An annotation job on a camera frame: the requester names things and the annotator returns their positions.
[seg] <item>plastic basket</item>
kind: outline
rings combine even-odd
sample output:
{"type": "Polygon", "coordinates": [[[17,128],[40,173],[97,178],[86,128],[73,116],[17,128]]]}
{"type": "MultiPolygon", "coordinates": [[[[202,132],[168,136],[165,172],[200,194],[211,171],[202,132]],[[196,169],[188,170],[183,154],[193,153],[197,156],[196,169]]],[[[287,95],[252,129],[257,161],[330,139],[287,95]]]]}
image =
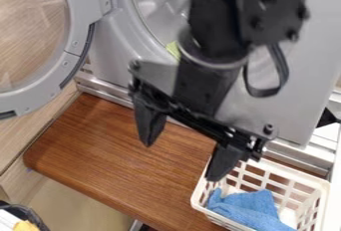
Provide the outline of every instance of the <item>plastic basket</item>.
{"type": "Polygon", "coordinates": [[[202,174],[191,196],[191,207],[229,230],[253,230],[205,208],[212,191],[219,187],[222,196],[238,192],[269,189],[280,220],[298,231],[321,230],[329,182],[304,172],[261,159],[240,162],[219,182],[207,182],[202,174]]]}

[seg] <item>washing machine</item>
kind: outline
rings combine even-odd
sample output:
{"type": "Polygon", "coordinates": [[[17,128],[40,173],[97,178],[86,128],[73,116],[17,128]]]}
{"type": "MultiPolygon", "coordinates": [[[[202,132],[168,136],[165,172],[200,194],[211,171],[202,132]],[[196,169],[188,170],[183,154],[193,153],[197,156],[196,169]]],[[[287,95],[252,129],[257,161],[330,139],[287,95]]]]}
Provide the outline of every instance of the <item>washing machine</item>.
{"type": "MultiPolygon", "coordinates": [[[[3,119],[34,112],[73,79],[81,91],[131,107],[129,63],[178,66],[171,48],[186,27],[190,0],[21,0],[11,7],[6,6],[8,0],[0,3],[3,119]]],[[[274,97],[256,99],[240,76],[217,115],[222,120],[261,116],[279,127],[278,140],[268,148],[273,157],[306,167],[314,159],[313,165],[327,172],[332,163],[321,160],[321,146],[308,149],[330,96],[338,94],[334,86],[341,63],[341,6],[336,0],[308,0],[308,6],[312,17],[300,40],[283,46],[290,68],[285,88],[274,97]]],[[[262,72],[255,74],[259,84],[271,83],[270,56],[260,48],[249,59],[262,64],[262,72]]]]}

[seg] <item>screw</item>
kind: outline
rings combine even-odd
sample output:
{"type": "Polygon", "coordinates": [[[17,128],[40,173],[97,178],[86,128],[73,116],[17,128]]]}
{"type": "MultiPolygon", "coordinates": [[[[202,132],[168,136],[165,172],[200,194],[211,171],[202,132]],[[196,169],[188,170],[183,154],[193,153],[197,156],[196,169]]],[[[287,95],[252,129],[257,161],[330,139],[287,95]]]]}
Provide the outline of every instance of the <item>screw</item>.
{"type": "Polygon", "coordinates": [[[268,123],[268,124],[266,124],[266,125],[264,126],[264,130],[263,130],[263,132],[264,132],[265,134],[268,134],[268,135],[270,135],[270,134],[272,134],[272,133],[273,133],[273,130],[274,130],[274,127],[273,127],[273,125],[272,125],[272,124],[270,124],[270,123],[268,123]]]}
{"type": "Polygon", "coordinates": [[[301,20],[308,20],[310,18],[310,12],[305,6],[301,6],[297,10],[297,16],[301,20]]]}
{"type": "Polygon", "coordinates": [[[298,34],[295,30],[289,30],[286,33],[287,38],[291,41],[291,42],[297,42],[298,41],[298,34]]]}
{"type": "Polygon", "coordinates": [[[258,17],[254,17],[251,20],[251,27],[256,31],[263,31],[264,30],[264,24],[262,20],[258,17]]]}
{"type": "Polygon", "coordinates": [[[131,61],[131,64],[130,64],[130,69],[131,70],[137,71],[137,70],[140,69],[140,67],[141,67],[141,65],[140,65],[139,61],[131,61]]]}

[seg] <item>black cable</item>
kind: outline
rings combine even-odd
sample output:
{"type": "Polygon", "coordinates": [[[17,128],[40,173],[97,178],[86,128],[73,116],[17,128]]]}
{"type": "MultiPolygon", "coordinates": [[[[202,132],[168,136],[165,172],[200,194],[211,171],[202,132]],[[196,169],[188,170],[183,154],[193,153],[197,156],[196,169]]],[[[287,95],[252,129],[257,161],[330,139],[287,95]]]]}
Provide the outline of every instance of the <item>black cable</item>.
{"type": "Polygon", "coordinates": [[[287,65],[282,49],[279,47],[279,45],[278,44],[268,45],[267,50],[270,53],[272,61],[275,65],[279,78],[279,85],[278,87],[265,90],[253,87],[248,80],[248,64],[246,64],[242,72],[245,81],[245,86],[248,93],[255,98],[267,98],[277,95],[278,92],[284,87],[284,85],[289,79],[290,74],[289,67],[287,65]]]}

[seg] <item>yellow object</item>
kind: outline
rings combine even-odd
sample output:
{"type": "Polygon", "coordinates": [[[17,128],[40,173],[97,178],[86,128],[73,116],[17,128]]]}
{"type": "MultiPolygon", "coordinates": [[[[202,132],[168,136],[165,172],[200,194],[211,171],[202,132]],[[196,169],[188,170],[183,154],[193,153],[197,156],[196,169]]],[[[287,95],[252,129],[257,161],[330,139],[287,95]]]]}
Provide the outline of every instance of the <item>yellow object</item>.
{"type": "Polygon", "coordinates": [[[168,50],[169,53],[171,53],[179,61],[179,59],[180,59],[180,52],[178,50],[177,42],[176,41],[168,43],[166,45],[166,49],[168,50]]]}
{"type": "Polygon", "coordinates": [[[13,231],[39,231],[39,228],[30,221],[26,220],[18,222],[14,226],[13,231]]]}

